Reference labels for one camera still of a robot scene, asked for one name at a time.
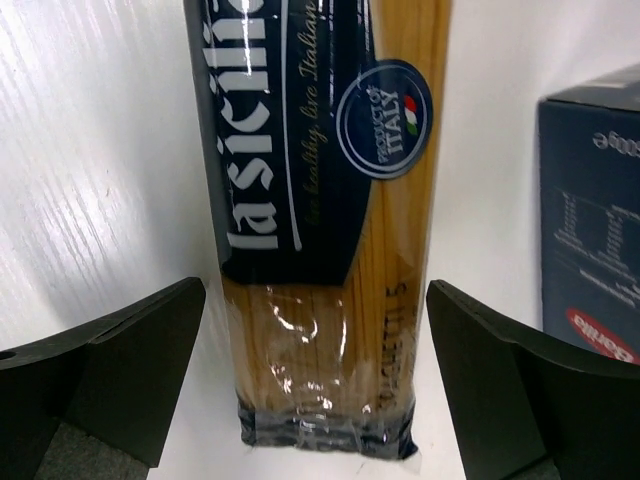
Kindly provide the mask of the dark La Sicilia spaghetti pack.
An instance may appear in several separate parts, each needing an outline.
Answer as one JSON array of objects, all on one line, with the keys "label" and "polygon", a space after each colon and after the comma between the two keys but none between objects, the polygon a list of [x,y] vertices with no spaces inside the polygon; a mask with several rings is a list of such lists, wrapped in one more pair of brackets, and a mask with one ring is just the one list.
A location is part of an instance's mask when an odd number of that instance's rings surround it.
[{"label": "dark La Sicilia spaghetti pack", "polygon": [[244,443],[403,460],[448,1],[187,1]]}]

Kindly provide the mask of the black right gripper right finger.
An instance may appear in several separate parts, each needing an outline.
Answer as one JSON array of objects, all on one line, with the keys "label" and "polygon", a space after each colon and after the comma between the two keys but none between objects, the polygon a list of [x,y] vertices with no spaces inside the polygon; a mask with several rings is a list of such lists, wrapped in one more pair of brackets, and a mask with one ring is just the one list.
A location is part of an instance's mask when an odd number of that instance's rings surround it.
[{"label": "black right gripper right finger", "polygon": [[575,347],[443,280],[426,303],[469,479],[636,479],[639,368]]}]

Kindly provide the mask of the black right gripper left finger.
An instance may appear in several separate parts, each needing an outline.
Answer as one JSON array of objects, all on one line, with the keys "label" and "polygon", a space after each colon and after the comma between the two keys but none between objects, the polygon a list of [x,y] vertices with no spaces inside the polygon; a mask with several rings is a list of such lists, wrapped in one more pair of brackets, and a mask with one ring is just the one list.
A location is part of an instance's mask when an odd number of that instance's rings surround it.
[{"label": "black right gripper left finger", "polygon": [[158,466],[206,292],[185,278],[1,353],[4,479],[145,479]]}]

